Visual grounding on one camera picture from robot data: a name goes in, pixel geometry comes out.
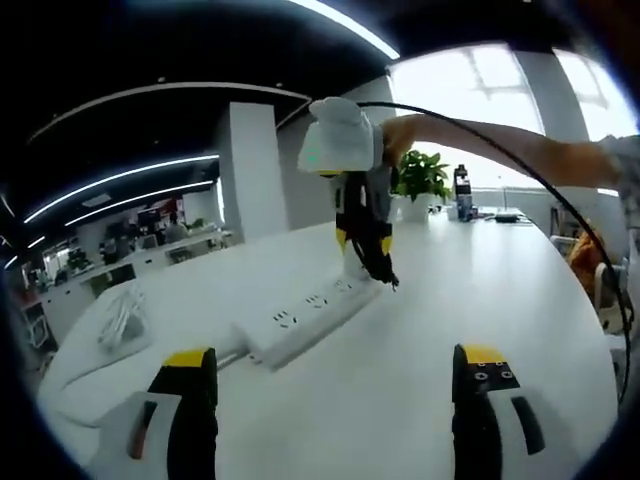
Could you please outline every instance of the bottle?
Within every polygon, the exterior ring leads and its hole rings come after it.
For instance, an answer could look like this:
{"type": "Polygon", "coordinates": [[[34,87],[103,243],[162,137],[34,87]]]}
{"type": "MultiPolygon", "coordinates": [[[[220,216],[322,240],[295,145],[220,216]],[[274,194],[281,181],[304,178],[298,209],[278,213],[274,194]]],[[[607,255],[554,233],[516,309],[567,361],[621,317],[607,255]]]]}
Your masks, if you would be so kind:
{"type": "Polygon", "coordinates": [[[453,188],[456,196],[456,207],[458,209],[458,220],[461,222],[471,221],[473,201],[471,198],[471,183],[467,169],[463,164],[453,171],[453,188]]]}

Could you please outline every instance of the black ceiling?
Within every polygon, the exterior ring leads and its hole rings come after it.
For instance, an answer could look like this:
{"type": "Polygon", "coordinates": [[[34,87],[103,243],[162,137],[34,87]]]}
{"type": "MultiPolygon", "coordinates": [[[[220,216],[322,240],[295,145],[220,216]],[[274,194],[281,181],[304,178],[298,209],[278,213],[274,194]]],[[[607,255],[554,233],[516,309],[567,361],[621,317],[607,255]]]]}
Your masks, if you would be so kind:
{"type": "MultiPolygon", "coordinates": [[[[286,0],[18,3],[20,12],[5,17],[13,50],[5,70],[11,72],[5,116],[5,151],[11,155],[2,178],[18,219],[70,186],[109,172],[211,151],[213,129],[229,101],[272,103],[281,121],[304,100],[238,89],[152,91],[86,108],[29,141],[87,102],[179,82],[281,84],[319,98],[376,78],[391,63],[349,30],[286,0]]],[[[564,28],[537,4],[519,0],[324,3],[369,28],[403,58],[478,41],[543,49],[568,41],[564,28]]],[[[127,185],[129,196],[153,189],[149,179],[127,185]]],[[[56,212],[28,224],[26,233],[22,222],[4,212],[0,233],[31,238],[72,214],[56,212]]]]}

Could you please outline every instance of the person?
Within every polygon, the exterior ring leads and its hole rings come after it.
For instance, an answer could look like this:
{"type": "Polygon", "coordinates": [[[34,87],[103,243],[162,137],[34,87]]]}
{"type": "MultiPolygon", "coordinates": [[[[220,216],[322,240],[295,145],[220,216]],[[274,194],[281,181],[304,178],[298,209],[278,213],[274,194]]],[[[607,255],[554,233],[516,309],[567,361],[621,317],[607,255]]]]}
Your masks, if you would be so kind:
{"type": "Polygon", "coordinates": [[[169,226],[164,230],[165,243],[179,242],[188,236],[187,228],[183,224],[178,223],[178,214],[171,212],[169,215],[169,226]]]}

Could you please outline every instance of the power strip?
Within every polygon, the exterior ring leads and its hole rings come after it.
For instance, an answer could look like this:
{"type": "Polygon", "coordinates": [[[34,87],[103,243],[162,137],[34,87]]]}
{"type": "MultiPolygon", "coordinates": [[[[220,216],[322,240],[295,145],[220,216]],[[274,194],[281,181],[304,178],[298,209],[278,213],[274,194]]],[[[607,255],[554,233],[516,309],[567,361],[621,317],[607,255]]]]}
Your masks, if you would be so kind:
{"type": "Polygon", "coordinates": [[[379,291],[378,282],[342,276],[290,308],[234,325],[254,359],[275,370],[353,317],[379,291]]]}

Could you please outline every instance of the ceiling light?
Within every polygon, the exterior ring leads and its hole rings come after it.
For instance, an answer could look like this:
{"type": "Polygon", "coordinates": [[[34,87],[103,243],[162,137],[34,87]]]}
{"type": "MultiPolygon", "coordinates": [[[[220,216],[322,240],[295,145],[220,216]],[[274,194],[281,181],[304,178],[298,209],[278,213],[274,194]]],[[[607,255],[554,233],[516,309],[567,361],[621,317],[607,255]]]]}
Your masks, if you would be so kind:
{"type": "Polygon", "coordinates": [[[308,8],[309,10],[313,10],[320,15],[327,17],[330,20],[333,20],[336,23],[339,23],[345,28],[348,28],[353,33],[363,38],[371,45],[376,47],[382,53],[384,53],[391,60],[397,60],[400,58],[400,54],[396,52],[393,48],[391,48],[388,44],[380,39],[380,37],[374,35],[372,32],[364,28],[362,25],[354,21],[352,18],[347,17],[344,13],[340,13],[339,11],[325,5],[324,3],[320,3],[317,0],[288,0],[291,3],[295,3],[296,5],[300,5],[301,7],[308,8]]]}
{"type": "Polygon", "coordinates": [[[29,215],[24,220],[24,223],[29,223],[34,218],[39,217],[44,212],[49,210],[51,207],[59,204],[60,202],[64,202],[65,200],[73,197],[74,195],[77,195],[79,193],[87,191],[90,188],[97,187],[98,185],[105,184],[105,183],[110,182],[112,180],[116,180],[118,178],[126,177],[126,176],[129,176],[129,175],[134,175],[136,173],[146,172],[148,170],[155,170],[155,169],[158,169],[158,168],[170,167],[172,165],[180,165],[182,163],[200,162],[202,160],[212,160],[212,159],[216,159],[218,157],[219,157],[218,155],[203,155],[201,157],[191,157],[191,158],[182,158],[180,160],[171,160],[169,162],[156,163],[155,165],[147,165],[146,167],[136,168],[134,170],[129,170],[127,172],[122,172],[122,173],[119,173],[117,175],[112,175],[111,177],[103,178],[102,180],[98,180],[97,182],[93,182],[93,183],[90,183],[89,185],[85,185],[84,187],[78,188],[77,190],[74,190],[73,192],[69,192],[66,195],[63,195],[62,197],[55,199],[53,202],[48,203],[47,205],[45,205],[41,209],[39,209],[39,210],[35,211],[34,213],[32,213],[31,215],[29,215]]]}
{"type": "Polygon", "coordinates": [[[37,244],[39,244],[40,242],[43,242],[45,239],[45,236],[41,236],[39,239],[34,240],[33,242],[31,242],[29,245],[27,245],[27,248],[33,248],[35,247],[37,244]]]}
{"type": "Polygon", "coordinates": [[[87,200],[86,202],[82,202],[82,206],[87,208],[93,208],[93,207],[97,207],[102,203],[107,203],[109,200],[111,200],[111,195],[109,195],[108,193],[101,193],[97,197],[93,197],[87,200]]]}
{"type": "Polygon", "coordinates": [[[9,260],[7,263],[5,263],[4,264],[4,269],[6,270],[7,268],[9,268],[11,266],[11,264],[13,264],[13,262],[15,262],[17,259],[18,259],[18,256],[16,255],[11,260],[9,260]]]}
{"type": "Polygon", "coordinates": [[[87,213],[86,215],[82,215],[81,217],[78,217],[78,218],[76,218],[74,220],[71,220],[70,222],[65,223],[64,226],[68,227],[69,225],[73,225],[74,223],[77,223],[77,222],[79,222],[81,220],[84,220],[85,218],[92,217],[93,215],[96,215],[98,213],[102,213],[102,212],[104,212],[106,210],[110,210],[112,208],[119,207],[120,205],[124,205],[126,203],[135,202],[136,200],[142,200],[143,198],[152,197],[153,195],[159,195],[161,193],[174,192],[176,190],[182,190],[182,189],[185,189],[185,188],[201,187],[203,185],[212,185],[212,184],[213,184],[213,180],[207,180],[206,182],[190,183],[188,185],[180,185],[179,187],[165,188],[164,190],[158,190],[157,192],[145,193],[144,195],[140,195],[138,197],[130,198],[128,200],[122,200],[121,202],[116,202],[116,203],[114,203],[112,205],[108,205],[106,207],[99,208],[98,210],[94,210],[93,212],[87,213]]]}

